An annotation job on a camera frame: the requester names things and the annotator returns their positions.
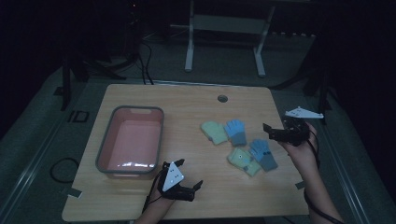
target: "glove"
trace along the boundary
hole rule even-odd
[[[233,147],[243,147],[247,144],[245,124],[239,119],[233,119],[224,126],[225,132],[231,139]]]
[[[268,147],[268,142],[261,139],[255,139],[250,143],[249,152],[254,159],[260,164],[264,171],[268,172],[277,167],[276,161]]]
[[[227,159],[230,164],[245,171],[250,176],[254,176],[261,169],[260,165],[254,160],[250,153],[239,147],[236,147]]]
[[[215,121],[207,121],[201,124],[201,130],[204,132],[209,141],[212,141],[215,145],[228,141],[224,127],[220,123]]]

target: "pink bin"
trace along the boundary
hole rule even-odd
[[[163,110],[159,107],[117,107],[96,158],[97,169],[110,178],[153,178],[162,133]]]

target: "white bracket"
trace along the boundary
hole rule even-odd
[[[169,165],[168,174],[166,174],[165,183],[163,183],[163,191],[167,191],[177,183],[180,183],[184,179],[184,175],[177,168],[175,163],[172,161]]]
[[[299,118],[299,119],[323,119],[324,116],[323,114],[317,114],[315,112],[302,109],[300,107],[297,107],[296,109],[293,109],[291,111],[286,111],[285,113],[286,116],[289,117],[294,117],[294,118]]]

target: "person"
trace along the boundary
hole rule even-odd
[[[311,124],[307,123],[307,125],[311,132],[308,141],[302,142],[297,147],[284,142],[278,143],[288,152],[291,161],[305,183],[305,197],[309,200],[308,204],[314,205],[314,207],[309,206],[311,223],[343,223],[344,220],[332,202],[318,171],[318,158],[316,157],[318,153],[317,131]],[[155,224],[159,222],[165,217],[175,201],[162,198],[161,193],[155,190],[150,196],[150,202],[155,203],[150,203],[140,218],[134,221],[134,224]],[[319,213],[328,216],[333,222]]]

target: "table top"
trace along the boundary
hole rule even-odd
[[[226,103],[218,96],[225,95]],[[164,112],[159,168],[164,161],[185,159],[179,167],[181,186],[204,183],[193,202],[177,201],[165,219],[307,215],[302,181],[286,151],[275,141],[269,147],[278,167],[249,176],[227,161],[230,142],[213,145],[200,129],[209,120],[245,122],[247,141],[268,139],[265,122],[283,129],[271,92],[257,87],[125,85],[108,86],[73,183],[80,198],[68,197],[66,221],[128,220],[140,216],[152,180],[111,179],[95,160],[111,113],[119,105],[158,106]]]

